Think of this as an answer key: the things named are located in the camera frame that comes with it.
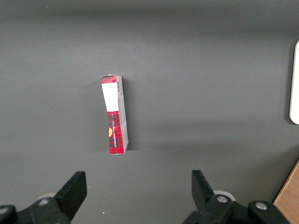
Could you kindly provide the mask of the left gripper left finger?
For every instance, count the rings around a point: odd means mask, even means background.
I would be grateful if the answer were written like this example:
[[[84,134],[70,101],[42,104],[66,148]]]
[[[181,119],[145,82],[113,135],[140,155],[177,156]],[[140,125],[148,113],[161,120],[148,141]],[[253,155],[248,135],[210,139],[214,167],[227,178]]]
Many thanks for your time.
[[[24,210],[10,204],[0,207],[2,224],[70,224],[87,196],[86,175],[76,172],[54,195],[36,200]]]

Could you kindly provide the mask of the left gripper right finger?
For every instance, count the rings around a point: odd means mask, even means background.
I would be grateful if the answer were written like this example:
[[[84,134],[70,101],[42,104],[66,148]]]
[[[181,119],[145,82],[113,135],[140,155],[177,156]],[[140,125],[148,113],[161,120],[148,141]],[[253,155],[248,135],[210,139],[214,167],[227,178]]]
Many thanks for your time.
[[[251,201],[242,206],[224,194],[214,193],[200,170],[192,171],[192,197],[197,208],[193,224],[289,223],[270,202]]]

